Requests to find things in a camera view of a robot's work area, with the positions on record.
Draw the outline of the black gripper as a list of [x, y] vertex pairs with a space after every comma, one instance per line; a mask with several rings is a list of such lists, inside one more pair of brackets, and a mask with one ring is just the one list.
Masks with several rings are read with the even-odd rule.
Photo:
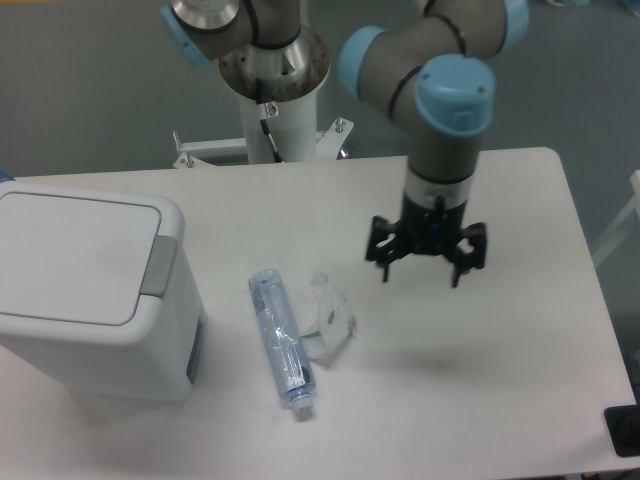
[[466, 206], [464, 202], [438, 216], [404, 195], [399, 221], [372, 218], [365, 260], [382, 270], [387, 283], [393, 262], [410, 254], [442, 255], [453, 265], [451, 287], [457, 288], [463, 275], [483, 269], [486, 262], [487, 226], [479, 222], [462, 228]]

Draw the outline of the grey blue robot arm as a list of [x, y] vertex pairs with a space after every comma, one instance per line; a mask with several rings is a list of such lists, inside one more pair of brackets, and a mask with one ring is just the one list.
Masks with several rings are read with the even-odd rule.
[[302, 102], [336, 69], [346, 89], [411, 140], [401, 215], [374, 217], [365, 257], [381, 269], [408, 255], [441, 256], [453, 277], [482, 269], [486, 227], [462, 223], [482, 135], [494, 110], [487, 60], [518, 42], [529, 23], [524, 1], [422, 1], [420, 20], [391, 33], [364, 27], [331, 62], [302, 20], [298, 1], [169, 1], [161, 18], [195, 65], [217, 62], [245, 107], [252, 163], [315, 156], [316, 120], [297, 118]]

